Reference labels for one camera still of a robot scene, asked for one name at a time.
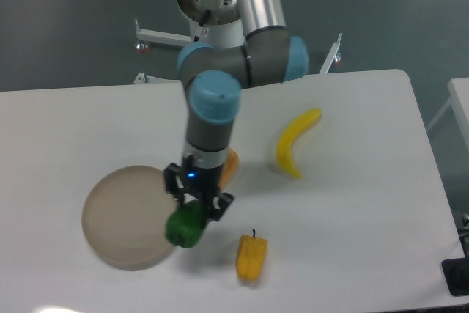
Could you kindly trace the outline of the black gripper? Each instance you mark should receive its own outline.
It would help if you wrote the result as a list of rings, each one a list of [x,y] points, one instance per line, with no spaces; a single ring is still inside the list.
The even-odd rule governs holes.
[[[185,195],[190,194],[204,206],[207,222],[219,221],[235,200],[232,194],[221,192],[222,171],[222,165],[205,169],[195,166],[193,161],[183,161],[181,167],[170,163],[163,170],[166,193],[179,206],[185,204]]]

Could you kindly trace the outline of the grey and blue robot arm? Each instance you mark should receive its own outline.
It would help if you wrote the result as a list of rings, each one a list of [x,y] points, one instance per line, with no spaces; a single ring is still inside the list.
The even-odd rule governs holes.
[[[181,164],[165,168],[166,192],[180,205],[193,196],[204,223],[218,221],[233,202],[219,182],[243,89],[291,81],[309,69],[304,41],[287,31],[281,0],[236,0],[245,41],[217,49],[194,40],[177,59],[188,122]]]

